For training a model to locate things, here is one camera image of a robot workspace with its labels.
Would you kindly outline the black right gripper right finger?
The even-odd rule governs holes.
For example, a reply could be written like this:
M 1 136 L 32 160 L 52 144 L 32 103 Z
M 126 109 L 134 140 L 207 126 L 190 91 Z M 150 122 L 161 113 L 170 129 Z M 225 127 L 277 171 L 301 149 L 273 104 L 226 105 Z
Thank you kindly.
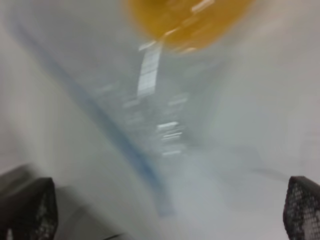
M 320 185 L 290 177 L 282 220 L 290 240 L 320 240 Z

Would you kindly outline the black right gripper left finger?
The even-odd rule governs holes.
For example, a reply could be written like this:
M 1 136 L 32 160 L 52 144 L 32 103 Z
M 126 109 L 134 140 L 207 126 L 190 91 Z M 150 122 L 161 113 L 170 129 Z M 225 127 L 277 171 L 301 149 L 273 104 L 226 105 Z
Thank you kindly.
M 53 240 L 58 228 L 55 184 L 40 177 L 0 191 L 2 240 Z

